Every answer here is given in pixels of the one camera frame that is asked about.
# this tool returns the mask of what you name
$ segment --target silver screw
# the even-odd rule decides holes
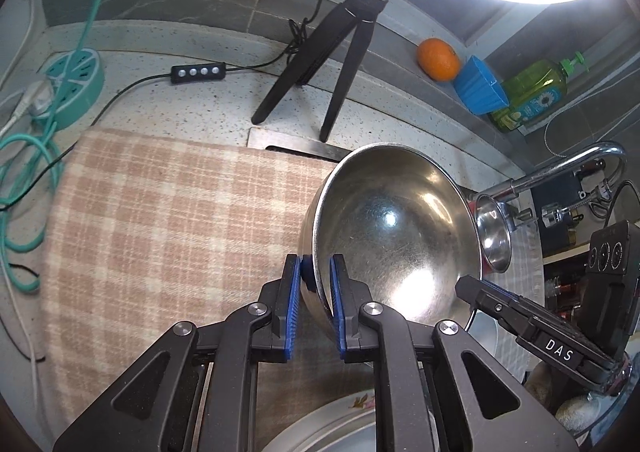
[[[453,320],[443,320],[438,324],[438,329],[446,335],[455,335],[460,327]]]
[[[174,325],[174,333],[179,337],[185,337],[193,331],[193,324],[191,322],[178,322]]]
[[[362,310],[368,315],[376,316],[382,313],[382,304],[378,304],[377,302],[367,302],[362,306]]]
[[[259,317],[260,315],[267,313],[267,306],[262,302],[254,302],[253,304],[249,304],[247,311],[249,311],[253,316]]]

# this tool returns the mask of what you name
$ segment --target small metal bowl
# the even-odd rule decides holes
[[[473,210],[484,260],[495,273],[504,273],[511,263],[511,234],[504,214],[484,194],[478,196]]]
[[[471,323],[474,311],[454,288],[463,275],[481,278],[478,231],[457,185],[426,155],[389,143],[362,147],[334,168],[309,206],[300,254],[312,255],[313,271],[303,276],[302,296],[330,337],[334,253],[374,300],[408,320]]]

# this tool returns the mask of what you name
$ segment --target placemat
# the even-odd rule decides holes
[[[280,278],[306,209],[334,164],[264,150],[93,129],[66,164],[47,224],[42,307],[47,361],[73,421],[175,321],[224,320]],[[534,295],[542,255],[514,234],[508,274]],[[256,443],[342,396],[372,387],[345,365],[301,301],[294,360],[258,369]],[[501,334],[496,356],[527,362]]]

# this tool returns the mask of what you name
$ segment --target green cord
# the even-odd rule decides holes
[[[17,197],[19,197],[24,190],[31,184],[33,181],[34,175],[38,168],[38,164],[41,159],[44,158],[47,164],[50,164],[58,155],[60,155],[60,150],[58,146],[53,142],[53,135],[56,133],[57,124],[54,120],[58,107],[60,105],[62,96],[65,96],[65,93],[68,91],[69,83],[69,71],[67,70],[69,66],[74,67],[76,65],[76,59],[78,58],[79,53],[84,48],[84,42],[89,34],[89,30],[94,24],[95,18],[98,15],[98,9],[100,7],[100,3],[102,0],[94,0],[91,10],[89,12],[89,16],[84,24],[84,29],[82,31],[82,35],[78,40],[78,45],[76,49],[66,58],[65,69],[63,71],[63,76],[60,81],[60,85],[56,91],[56,94],[52,100],[51,106],[49,107],[49,117],[47,118],[47,122],[42,131],[42,135],[39,137],[27,135],[27,134],[15,134],[11,135],[5,139],[0,141],[0,150],[7,145],[22,141],[27,143],[27,145],[34,146],[36,148],[36,153],[30,158],[24,168],[18,174],[18,177],[14,181],[14,184],[11,187],[9,192],[9,197],[0,197],[0,205],[9,205],[13,203]],[[8,170],[15,158],[9,161],[8,164],[4,165],[0,169],[0,185],[4,181]],[[55,188],[58,186],[58,182],[60,181],[60,174],[62,173],[62,162],[53,166],[51,168],[51,181],[52,187]],[[40,233],[35,237],[32,241],[29,241],[27,244],[16,244],[12,242],[7,235],[8,223],[10,220],[10,212],[5,212],[0,214],[0,255],[2,255],[2,262],[4,265],[4,269],[12,284],[23,293],[33,292],[40,286],[40,279],[36,278],[30,283],[21,282],[20,279],[15,276],[11,267],[7,264],[9,262],[9,258],[7,255],[7,249],[18,253],[27,253],[29,251],[33,251],[37,248],[44,239],[44,230],[42,228]]]

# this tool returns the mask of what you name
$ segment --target green soap dispenser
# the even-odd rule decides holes
[[[574,72],[577,63],[586,67],[584,57],[578,51],[573,60],[565,58],[559,64],[540,60],[503,82],[509,106],[491,113],[496,127],[503,132],[515,130],[558,104],[566,95],[566,79]]]

